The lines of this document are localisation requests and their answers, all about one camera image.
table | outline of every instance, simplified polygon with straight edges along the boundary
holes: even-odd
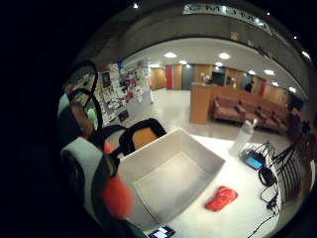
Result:
[[[266,203],[260,199],[264,186],[259,180],[258,172],[228,153],[233,141],[201,136],[193,138],[226,162],[197,199],[163,225],[176,231],[174,238],[248,237],[263,221],[272,216],[272,212],[266,209]],[[235,190],[239,194],[237,199],[218,212],[204,208],[221,185]],[[270,199],[273,196],[274,188],[270,187],[265,193],[265,198]],[[281,207],[280,192],[277,205]],[[277,221],[278,215],[262,225],[253,237],[265,237],[274,229]]]

sofa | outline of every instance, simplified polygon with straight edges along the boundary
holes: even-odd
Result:
[[[257,115],[262,119],[262,121],[259,123],[260,127],[279,131],[278,124],[271,118],[273,115],[273,111],[270,108],[259,106],[257,110]]]
[[[273,111],[271,119],[278,125],[279,132],[287,132],[289,125],[289,112],[281,110]]]
[[[246,110],[239,105],[239,100],[233,97],[218,95],[214,105],[214,118],[235,122],[245,120]]]
[[[253,122],[255,119],[257,119],[258,125],[261,125],[264,122],[264,120],[259,115],[259,107],[256,103],[243,99],[240,100],[239,103],[246,110],[244,120]]]
[[[242,123],[258,120],[258,127],[285,133],[290,127],[290,113],[280,106],[258,105],[254,101],[217,95],[214,101],[215,119]]]

ceiling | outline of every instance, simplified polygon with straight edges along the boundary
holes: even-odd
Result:
[[[172,52],[177,55],[174,59],[168,59],[163,55]],[[228,53],[230,59],[220,59],[220,53]],[[305,93],[295,78],[276,61],[264,57],[258,51],[238,43],[219,39],[192,38],[174,40],[161,43],[144,49],[123,60],[125,67],[135,67],[138,62],[143,65],[158,63],[160,66],[175,64],[180,60],[188,63],[215,64],[219,61],[225,67],[235,68],[241,71],[253,70],[256,75],[268,80],[277,81],[278,85],[288,90],[288,87],[296,88],[296,95],[306,98]],[[264,73],[265,69],[274,71],[274,76]]]

wire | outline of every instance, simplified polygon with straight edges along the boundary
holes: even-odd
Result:
[[[274,211],[274,212],[273,212],[273,215],[270,216],[267,220],[263,221],[263,222],[257,227],[257,229],[254,230],[254,232],[253,232],[250,236],[248,236],[248,238],[250,238],[250,237],[252,237],[254,234],[256,234],[257,231],[260,229],[260,227],[261,227],[263,224],[265,224],[267,221],[271,220],[272,218],[274,218],[276,215],[279,214],[279,208],[278,208],[278,206],[276,206],[276,207],[277,207],[278,213],[276,213],[276,212]]]

floor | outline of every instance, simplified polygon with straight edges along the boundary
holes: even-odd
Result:
[[[129,127],[136,122],[152,117],[160,121],[166,132],[181,127],[192,135],[229,140],[235,140],[239,132],[239,127],[236,124],[218,122],[213,119],[210,119],[206,125],[191,123],[189,121],[190,91],[159,89],[153,92],[153,96],[154,103],[137,117],[125,123],[125,126]],[[284,136],[257,128],[251,142],[264,143],[266,141],[274,144],[276,153],[281,152],[290,145],[290,141]],[[271,237],[273,233],[281,229],[293,217],[301,206],[302,201],[303,199],[299,197],[283,206],[277,226],[268,237]]]

